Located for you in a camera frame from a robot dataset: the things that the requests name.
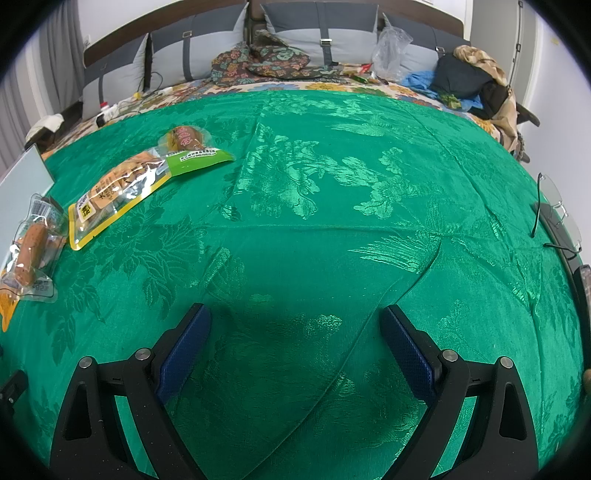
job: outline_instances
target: barcode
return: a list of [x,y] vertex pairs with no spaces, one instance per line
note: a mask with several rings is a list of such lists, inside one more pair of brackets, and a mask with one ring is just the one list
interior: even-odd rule
[[51,204],[47,202],[43,202],[41,200],[35,200],[33,202],[33,207],[31,208],[32,215],[38,215],[40,217],[47,217],[47,215],[51,212]]

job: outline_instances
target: curtain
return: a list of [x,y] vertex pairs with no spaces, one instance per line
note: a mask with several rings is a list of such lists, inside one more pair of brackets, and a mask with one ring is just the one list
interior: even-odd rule
[[77,0],[66,0],[39,30],[41,65],[53,111],[77,102],[84,87],[84,44]]
[[61,3],[0,82],[0,177],[18,159],[31,126],[82,95],[84,66],[77,0]]
[[30,128],[13,64],[0,83],[0,177],[22,153]]

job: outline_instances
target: pillow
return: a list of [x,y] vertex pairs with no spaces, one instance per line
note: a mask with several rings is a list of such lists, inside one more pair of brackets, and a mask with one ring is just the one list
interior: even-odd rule
[[[261,6],[267,30],[306,52],[309,66],[371,62],[378,42],[377,4],[290,2]],[[322,46],[320,39],[326,40]]]
[[421,70],[434,71],[439,57],[444,53],[453,53],[460,45],[470,45],[463,38],[438,30],[408,18],[384,14],[386,26],[402,28],[412,38],[412,43],[404,50],[400,68],[404,76]]
[[148,35],[132,40],[84,70],[82,120],[100,112],[103,102],[114,105],[144,88]]
[[247,6],[216,8],[152,32],[151,89],[209,77],[212,60],[244,40]]

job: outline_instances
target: wooden bed frame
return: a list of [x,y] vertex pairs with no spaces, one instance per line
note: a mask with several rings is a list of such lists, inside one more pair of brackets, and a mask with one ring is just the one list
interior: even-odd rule
[[[257,30],[261,28],[262,24],[264,24],[265,15],[261,8],[261,4],[291,1],[294,0],[251,0],[251,3],[248,7],[248,21],[245,23],[244,38],[247,40],[252,30]],[[382,13],[386,12],[430,25],[433,28],[444,30],[458,37],[463,38],[464,36],[464,24],[461,20],[441,10],[415,0],[348,1],[362,4],[379,4],[378,28],[382,28],[384,26]],[[164,7],[153,10],[123,25],[122,27],[119,27],[117,30],[111,32],[106,37],[103,37],[99,41],[90,45],[84,51],[84,64],[91,65],[127,42],[166,25],[170,25],[171,23],[174,23],[182,18],[213,10],[215,8],[243,4],[244,2],[245,0],[180,0],[175,3],[165,5]]]

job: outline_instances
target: green bedspread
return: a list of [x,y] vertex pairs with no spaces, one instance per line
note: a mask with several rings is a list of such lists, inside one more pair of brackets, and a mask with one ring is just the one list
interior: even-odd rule
[[[577,314],[546,233],[529,236],[535,183],[486,132],[371,95],[236,93],[78,140],[47,161],[51,194],[69,205],[180,124],[236,161],[171,180],[66,248],[57,302],[21,302],[0,337],[0,380],[30,379],[15,418],[37,453],[48,458],[78,359],[127,358],[199,301],[212,334],[167,408],[210,479],[380,478],[425,409],[379,334],[378,311],[396,302],[464,359],[510,356],[541,462],[553,454],[579,394]],[[137,434],[131,447],[149,469]]]

